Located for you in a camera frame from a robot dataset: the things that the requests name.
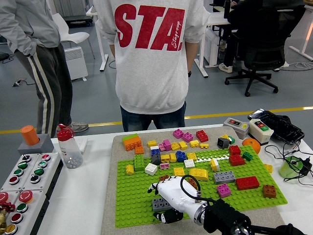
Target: orange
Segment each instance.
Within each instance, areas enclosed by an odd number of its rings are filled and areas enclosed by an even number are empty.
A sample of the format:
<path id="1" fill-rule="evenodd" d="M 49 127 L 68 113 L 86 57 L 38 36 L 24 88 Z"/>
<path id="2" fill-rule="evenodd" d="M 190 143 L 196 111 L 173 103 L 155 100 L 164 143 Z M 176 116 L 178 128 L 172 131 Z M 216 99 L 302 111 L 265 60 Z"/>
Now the orange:
<path id="1" fill-rule="evenodd" d="M 251 145 L 252 148 L 254 149 L 254 151 L 255 151 L 257 154 L 261 151 L 261 145 L 260 145 L 260 143 L 259 143 L 257 140 L 253 139 L 253 138 L 245 139 L 242 144 L 243 144 L 243 146 L 245 146 L 245 145 Z"/>

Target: gray sweatpants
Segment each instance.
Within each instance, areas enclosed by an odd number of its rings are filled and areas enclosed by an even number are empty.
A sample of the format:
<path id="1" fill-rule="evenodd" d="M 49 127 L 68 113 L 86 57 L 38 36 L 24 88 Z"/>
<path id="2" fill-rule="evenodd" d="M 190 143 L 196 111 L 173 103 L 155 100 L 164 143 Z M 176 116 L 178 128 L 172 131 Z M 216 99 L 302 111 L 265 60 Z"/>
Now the gray sweatpants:
<path id="1" fill-rule="evenodd" d="M 72 83 L 63 46 L 37 46 L 34 56 L 26 57 L 20 51 L 15 56 L 36 83 L 38 104 L 37 134 L 54 137 L 59 123 L 71 124 Z"/>

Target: gray floor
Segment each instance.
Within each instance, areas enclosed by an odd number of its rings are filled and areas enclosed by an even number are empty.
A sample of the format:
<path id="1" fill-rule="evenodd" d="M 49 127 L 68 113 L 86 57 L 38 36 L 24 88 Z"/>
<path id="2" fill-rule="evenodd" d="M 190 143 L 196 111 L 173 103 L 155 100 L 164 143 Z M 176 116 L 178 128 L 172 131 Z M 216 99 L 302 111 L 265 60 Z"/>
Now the gray floor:
<path id="1" fill-rule="evenodd" d="M 107 123 L 121 121 L 119 101 L 115 93 L 116 70 L 107 65 L 104 72 L 100 72 L 101 57 L 99 45 L 96 38 L 95 27 L 71 28 L 70 32 L 85 31 L 90 34 L 90 41 L 95 54 L 92 57 L 87 42 L 82 42 L 85 61 L 88 68 L 87 82 L 81 79 L 73 81 L 73 121 L 86 123 Z M 295 29 L 292 37 L 286 45 L 300 46 L 305 27 Z M 104 50 L 109 53 L 108 44 L 103 41 Z M 286 61 L 291 64 L 295 62 L 308 63 L 309 60 L 300 56 L 286 46 Z M 7 45 L 0 45 L 0 51 L 9 52 Z M 313 42 L 310 40 L 307 54 L 313 55 Z M 241 62 L 236 62 L 235 72 L 238 71 Z M 290 65 L 289 70 L 299 70 Z M 244 92 L 247 80 L 231 81 L 229 86 L 224 84 L 227 74 L 218 68 L 205 69 L 209 77 L 203 78 L 197 66 L 192 68 L 192 77 L 188 96 L 186 98 L 186 116 L 212 115 L 217 117 L 187 119 L 187 126 L 223 123 L 228 117 L 248 121 L 247 115 L 238 112 L 252 112 L 259 108 L 266 110 L 288 109 L 298 107 L 313 107 L 313 80 L 312 71 L 280 71 L 272 72 L 271 81 L 278 85 L 279 92 L 274 94 L 272 88 L 254 82 L 250 89 L 251 97 L 245 97 Z M 17 59 L 0 64 L 0 131 L 18 130 L 26 125 L 36 126 L 37 102 L 35 87 L 21 84 L 20 87 L 12 87 L 14 82 L 20 78 L 27 78 L 28 83 L 32 80 Z M 288 115 L 292 123 L 305 132 L 304 140 L 313 148 L 313 110 L 286 111 L 276 113 Z M 122 125 L 109 125 L 91 127 L 89 130 L 78 135 L 94 135 L 104 133 L 123 132 Z M 19 159 L 17 151 L 22 142 L 20 133 L 4 134 L 0 132 L 0 185 L 5 182 L 12 168 Z"/>

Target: orange cylinder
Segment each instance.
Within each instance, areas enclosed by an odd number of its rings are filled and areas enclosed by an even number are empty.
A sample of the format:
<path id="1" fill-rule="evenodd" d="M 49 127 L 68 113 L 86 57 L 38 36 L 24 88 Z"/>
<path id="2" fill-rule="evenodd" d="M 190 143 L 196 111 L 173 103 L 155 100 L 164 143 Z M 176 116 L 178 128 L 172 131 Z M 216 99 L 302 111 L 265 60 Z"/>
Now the orange cylinder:
<path id="1" fill-rule="evenodd" d="M 32 146 L 39 142 L 39 138 L 35 132 L 35 128 L 33 126 L 25 126 L 21 129 L 21 134 L 24 137 L 27 145 Z"/>

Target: white chair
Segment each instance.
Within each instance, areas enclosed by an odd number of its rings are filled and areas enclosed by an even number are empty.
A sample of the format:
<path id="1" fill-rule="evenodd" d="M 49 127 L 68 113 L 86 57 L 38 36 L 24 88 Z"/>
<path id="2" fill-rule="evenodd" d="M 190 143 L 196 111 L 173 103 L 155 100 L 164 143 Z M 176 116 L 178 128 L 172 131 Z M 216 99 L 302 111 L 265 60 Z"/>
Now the white chair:
<path id="1" fill-rule="evenodd" d="M 93 55 L 93 58 L 95 59 L 94 54 L 93 54 L 93 50 L 92 50 L 92 47 L 91 47 L 91 44 L 89 41 L 89 34 L 88 33 L 77 32 L 77 33 L 69 34 L 68 33 L 68 31 L 69 31 L 68 25 L 59 13 L 52 15 L 52 18 L 53 18 L 53 21 L 56 23 L 56 25 L 59 28 L 59 32 L 60 32 L 60 36 L 61 36 L 61 43 L 74 42 L 75 44 L 78 44 L 78 43 L 81 43 L 87 39 L 89 46 L 90 46 L 90 49 L 91 49 L 91 52 L 92 52 L 92 55 Z"/>

